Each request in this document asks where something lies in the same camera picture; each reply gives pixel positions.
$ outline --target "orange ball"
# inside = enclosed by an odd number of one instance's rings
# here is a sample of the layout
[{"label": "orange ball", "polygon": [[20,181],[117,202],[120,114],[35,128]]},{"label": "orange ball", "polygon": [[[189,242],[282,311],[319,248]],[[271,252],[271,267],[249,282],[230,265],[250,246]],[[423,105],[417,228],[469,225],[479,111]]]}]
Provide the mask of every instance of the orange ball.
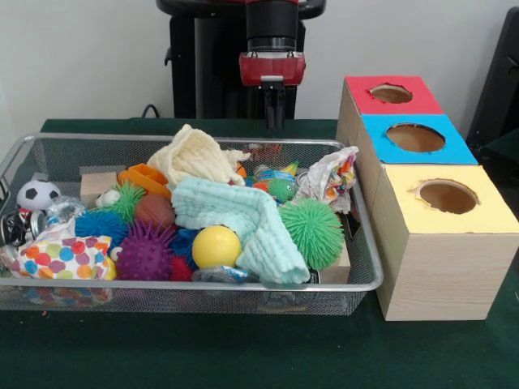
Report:
[{"label": "orange ball", "polygon": [[243,167],[242,164],[239,162],[237,163],[236,173],[238,173],[240,176],[242,176],[244,179],[247,178],[247,171]]}]

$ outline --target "wire mesh basket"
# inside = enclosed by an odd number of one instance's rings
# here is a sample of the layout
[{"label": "wire mesh basket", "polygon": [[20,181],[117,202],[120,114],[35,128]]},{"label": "wire mesh basket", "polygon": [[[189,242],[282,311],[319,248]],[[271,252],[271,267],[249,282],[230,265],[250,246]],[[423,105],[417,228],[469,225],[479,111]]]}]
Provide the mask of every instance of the wire mesh basket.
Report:
[{"label": "wire mesh basket", "polygon": [[[20,139],[0,165],[0,216],[16,208],[16,194],[33,178],[55,183],[64,195],[79,197],[81,174],[120,171],[137,165],[170,137],[37,134]],[[252,152],[244,163],[309,168],[343,147],[335,141],[217,139],[222,149]],[[219,284],[152,281],[37,280],[0,278],[0,310],[82,310],[238,314],[341,314],[354,312],[366,292],[382,283],[379,255],[357,184],[353,205],[360,223],[344,218],[351,262],[348,284]]]}]

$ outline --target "yellow ball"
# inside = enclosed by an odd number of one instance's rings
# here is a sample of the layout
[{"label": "yellow ball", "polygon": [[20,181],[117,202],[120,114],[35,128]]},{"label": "yellow ball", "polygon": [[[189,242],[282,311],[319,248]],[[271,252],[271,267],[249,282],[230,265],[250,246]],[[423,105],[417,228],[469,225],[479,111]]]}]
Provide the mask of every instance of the yellow ball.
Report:
[{"label": "yellow ball", "polygon": [[242,252],[240,241],[233,230],[213,225],[202,230],[193,241],[193,259],[198,267],[236,265]]}]

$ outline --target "red box top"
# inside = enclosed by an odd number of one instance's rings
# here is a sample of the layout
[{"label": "red box top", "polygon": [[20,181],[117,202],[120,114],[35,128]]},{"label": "red box top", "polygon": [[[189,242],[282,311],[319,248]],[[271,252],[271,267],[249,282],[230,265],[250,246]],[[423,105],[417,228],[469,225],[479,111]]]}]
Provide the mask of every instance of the red box top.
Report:
[{"label": "red box top", "polygon": [[360,113],[370,115],[441,115],[438,101],[420,77],[380,75],[346,77]]}]

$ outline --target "yellow box top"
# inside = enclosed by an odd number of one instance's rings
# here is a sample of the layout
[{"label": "yellow box top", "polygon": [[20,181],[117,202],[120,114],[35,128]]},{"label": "yellow box top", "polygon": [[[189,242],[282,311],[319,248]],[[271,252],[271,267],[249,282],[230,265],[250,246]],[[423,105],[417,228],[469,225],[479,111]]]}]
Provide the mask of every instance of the yellow box top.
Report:
[{"label": "yellow box top", "polygon": [[410,233],[519,233],[519,222],[481,166],[384,168]]}]

